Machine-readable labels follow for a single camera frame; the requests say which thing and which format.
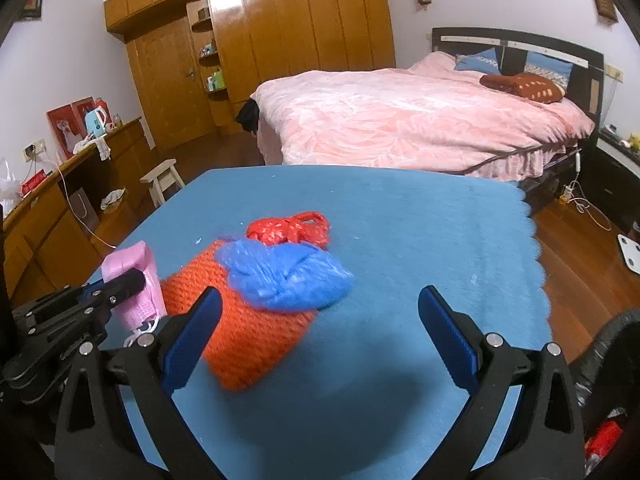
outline white stool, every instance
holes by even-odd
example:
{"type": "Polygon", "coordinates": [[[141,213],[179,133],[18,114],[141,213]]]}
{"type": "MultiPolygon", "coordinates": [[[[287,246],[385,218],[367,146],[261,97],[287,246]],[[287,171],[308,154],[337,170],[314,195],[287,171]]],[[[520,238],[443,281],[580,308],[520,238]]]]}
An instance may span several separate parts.
{"type": "Polygon", "coordinates": [[[161,162],[149,173],[140,179],[142,184],[149,186],[149,194],[154,206],[158,209],[166,201],[164,200],[164,192],[173,184],[177,184],[180,189],[184,187],[184,181],[174,168],[175,159],[169,158],[161,162]]]}

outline white wall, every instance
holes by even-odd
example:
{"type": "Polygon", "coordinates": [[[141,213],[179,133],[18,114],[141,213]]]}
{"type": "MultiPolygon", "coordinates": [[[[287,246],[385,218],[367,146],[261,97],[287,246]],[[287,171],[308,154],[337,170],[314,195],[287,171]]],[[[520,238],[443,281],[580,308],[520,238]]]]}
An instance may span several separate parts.
{"type": "Polygon", "coordinates": [[[102,0],[43,0],[42,20],[15,23],[0,46],[0,82],[0,156],[20,179],[28,144],[44,139],[55,157],[48,110],[91,96],[123,121],[143,115],[126,47],[106,31],[102,0]]]}
{"type": "MultiPolygon", "coordinates": [[[[433,27],[494,27],[551,36],[602,52],[624,71],[607,123],[627,137],[640,131],[640,46],[620,23],[598,24],[593,0],[433,0],[425,9],[416,0],[389,0],[398,67],[407,68],[431,51],[433,27]]],[[[613,80],[605,82],[605,105],[613,80]]]]}

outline headboard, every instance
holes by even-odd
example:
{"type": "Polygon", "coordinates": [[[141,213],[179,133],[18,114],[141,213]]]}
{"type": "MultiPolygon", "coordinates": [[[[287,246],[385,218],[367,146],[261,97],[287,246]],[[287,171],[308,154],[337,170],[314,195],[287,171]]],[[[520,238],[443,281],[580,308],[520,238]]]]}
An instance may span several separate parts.
{"type": "Polygon", "coordinates": [[[566,96],[600,127],[604,88],[604,56],[568,41],[529,32],[481,27],[440,27],[433,29],[433,50],[448,54],[477,54],[495,47],[503,75],[524,70],[527,51],[571,62],[574,68],[566,96]]]}

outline brown blanket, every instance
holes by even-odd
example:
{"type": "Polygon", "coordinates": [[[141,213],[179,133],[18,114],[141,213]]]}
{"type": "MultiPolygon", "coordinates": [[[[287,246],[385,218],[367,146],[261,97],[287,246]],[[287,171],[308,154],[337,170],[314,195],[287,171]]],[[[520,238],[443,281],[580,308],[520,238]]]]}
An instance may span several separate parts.
{"type": "Polygon", "coordinates": [[[480,84],[487,88],[526,97],[537,103],[557,103],[564,97],[564,90],[546,77],[538,74],[485,75],[480,84]]]}

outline wooden wardrobe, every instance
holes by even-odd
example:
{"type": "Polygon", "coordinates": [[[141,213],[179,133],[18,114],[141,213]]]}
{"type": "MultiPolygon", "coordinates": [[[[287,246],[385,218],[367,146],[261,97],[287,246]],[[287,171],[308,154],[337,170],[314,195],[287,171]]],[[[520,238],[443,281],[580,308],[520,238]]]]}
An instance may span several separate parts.
{"type": "Polygon", "coordinates": [[[160,152],[239,131],[235,115],[265,81],[396,65],[387,0],[108,0],[105,17],[124,35],[160,152]],[[217,52],[200,58],[208,43],[217,52]],[[226,88],[209,91],[220,68],[226,88]]]}

